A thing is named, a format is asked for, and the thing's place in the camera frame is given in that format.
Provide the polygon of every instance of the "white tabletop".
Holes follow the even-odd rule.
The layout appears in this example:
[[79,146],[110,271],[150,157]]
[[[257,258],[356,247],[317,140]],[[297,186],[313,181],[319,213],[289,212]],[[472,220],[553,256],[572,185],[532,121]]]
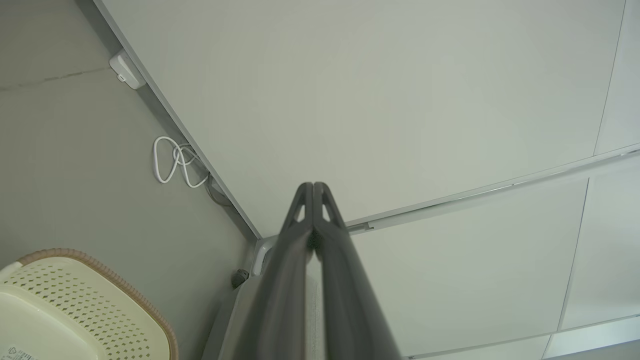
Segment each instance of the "white tabletop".
[[623,5],[99,2],[262,236],[304,181],[349,221],[592,156]]

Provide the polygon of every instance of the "cream plastic basket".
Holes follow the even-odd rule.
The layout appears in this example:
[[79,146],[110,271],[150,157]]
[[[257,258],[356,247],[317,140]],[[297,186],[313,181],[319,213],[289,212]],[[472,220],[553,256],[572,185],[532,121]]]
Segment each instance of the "cream plastic basket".
[[83,252],[34,252],[0,270],[0,360],[178,360],[167,321]]

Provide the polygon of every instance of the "white power adapter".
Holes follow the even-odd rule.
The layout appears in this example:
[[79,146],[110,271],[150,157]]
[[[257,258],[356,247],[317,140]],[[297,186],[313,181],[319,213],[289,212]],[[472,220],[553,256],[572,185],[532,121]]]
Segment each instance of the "white power adapter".
[[147,83],[124,49],[109,60],[109,65],[118,74],[118,80],[127,83],[134,90]]

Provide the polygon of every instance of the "white cable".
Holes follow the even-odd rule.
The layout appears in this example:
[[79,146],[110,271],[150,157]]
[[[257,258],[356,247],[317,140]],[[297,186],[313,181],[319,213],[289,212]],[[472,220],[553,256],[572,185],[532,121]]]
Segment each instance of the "white cable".
[[[160,140],[166,140],[168,142],[170,142],[173,145],[173,166],[171,167],[171,171],[169,172],[169,176],[166,177],[166,179],[163,179],[162,176],[160,176],[160,170],[158,169],[158,142],[160,142]],[[200,158],[195,154],[195,152],[191,151],[191,149],[189,149],[187,146],[190,146],[188,143],[182,143],[182,144],[178,144],[177,142],[173,141],[172,138],[168,137],[168,136],[160,136],[159,138],[157,138],[154,141],[154,175],[156,176],[156,179],[163,184],[166,184],[169,182],[169,180],[171,180],[171,177],[173,176],[173,173],[175,172],[175,168],[178,167],[178,165],[182,166],[182,175],[184,175],[184,180],[187,182],[187,185],[189,185],[190,188],[195,189],[198,186],[202,185],[205,183],[205,181],[209,178],[209,176],[205,177],[204,179],[202,179],[202,181],[200,181],[198,184],[196,185],[192,185],[189,182],[189,174],[187,174],[187,165],[191,164],[193,162],[193,160],[198,160],[200,162],[202,162],[202,160],[200,160]],[[189,161],[184,161],[184,155],[183,155],[183,151],[186,151],[188,153],[190,153],[192,155],[191,159]]]

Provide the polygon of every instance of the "gray floor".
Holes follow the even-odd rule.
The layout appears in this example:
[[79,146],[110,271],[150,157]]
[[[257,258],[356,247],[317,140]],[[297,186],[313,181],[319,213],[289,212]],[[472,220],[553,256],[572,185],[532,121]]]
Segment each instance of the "gray floor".
[[[182,359],[198,359],[252,245],[204,188],[178,172],[154,179],[152,142],[180,133],[148,87],[116,79],[118,42],[100,21],[91,1],[0,2],[0,267],[85,251],[158,307]],[[161,159],[167,172],[169,145]]]

